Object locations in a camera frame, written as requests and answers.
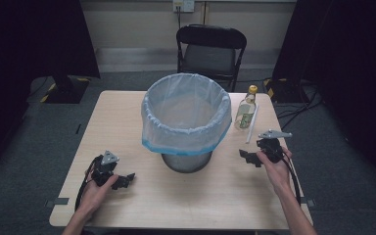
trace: glass bottle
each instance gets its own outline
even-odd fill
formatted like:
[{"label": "glass bottle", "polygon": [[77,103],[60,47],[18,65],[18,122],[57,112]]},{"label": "glass bottle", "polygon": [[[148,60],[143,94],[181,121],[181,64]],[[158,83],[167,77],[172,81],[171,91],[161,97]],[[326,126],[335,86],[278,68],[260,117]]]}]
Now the glass bottle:
[{"label": "glass bottle", "polygon": [[255,85],[251,85],[246,97],[240,102],[239,110],[237,111],[237,116],[234,121],[234,126],[237,129],[244,130],[249,128],[256,110],[256,93],[258,93],[258,88]]}]

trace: person's arm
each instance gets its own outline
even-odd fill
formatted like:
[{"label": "person's arm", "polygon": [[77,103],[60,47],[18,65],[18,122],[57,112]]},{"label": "person's arm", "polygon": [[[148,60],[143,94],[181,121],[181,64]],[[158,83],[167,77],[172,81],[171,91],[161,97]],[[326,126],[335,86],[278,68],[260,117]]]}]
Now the person's arm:
[{"label": "person's arm", "polygon": [[91,218],[93,212],[100,208],[116,180],[118,180],[118,175],[112,175],[101,187],[97,186],[93,180],[89,180],[84,188],[80,206],[72,215],[69,224],[63,231],[63,235],[81,234],[85,222]]},{"label": "person's arm", "polygon": [[[289,158],[292,157],[292,153],[286,148],[283,148],[283,152]],[[262,151],[258,151],[257,155],[266,168],[267,176],[273,185],[274,192],[279,197],[291,234],[316,234],[312,224],[295,198],[290,185],[289,169],[285,163],[282,161],[277,164],[272,163]]]}]

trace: chair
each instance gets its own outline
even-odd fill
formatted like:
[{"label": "chair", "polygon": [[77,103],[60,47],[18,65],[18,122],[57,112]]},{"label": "chair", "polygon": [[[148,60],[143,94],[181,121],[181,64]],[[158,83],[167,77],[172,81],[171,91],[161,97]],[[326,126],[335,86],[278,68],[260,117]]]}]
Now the chair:
[{"label": "chair", "polygon": [[177,31],[176,42],[177,72],[198,73],[213,80],[225,80],[228,87],[232,82],[231,92],[235,90],[247,45],[242,32],[229,27],[189,24]]}]

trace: power outlet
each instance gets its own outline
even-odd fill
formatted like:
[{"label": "power outlet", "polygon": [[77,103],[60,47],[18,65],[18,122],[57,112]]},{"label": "power outlet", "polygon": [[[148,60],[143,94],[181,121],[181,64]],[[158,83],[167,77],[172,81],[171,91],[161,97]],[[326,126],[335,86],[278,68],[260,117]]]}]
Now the power outlet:
[{"label": "power outlet", "polygon": [[195,0],[172,0],[173,12],[192,13],[194,12]]}]

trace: yellow bottle cap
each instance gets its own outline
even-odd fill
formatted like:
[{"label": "yellow bottle cap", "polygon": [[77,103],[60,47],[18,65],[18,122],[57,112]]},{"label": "yellow bottle cap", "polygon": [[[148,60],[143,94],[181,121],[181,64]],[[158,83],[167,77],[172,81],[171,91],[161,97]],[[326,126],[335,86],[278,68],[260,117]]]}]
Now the yellow bottle cap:
[{"label": "yellow bottle cap", "polygon": [[258,93],[258,88],[257,88],[255,85],[251,85],[251,86],[249,87],[249,93],[251,93],[251,94],[256,94],[256,93]]}]

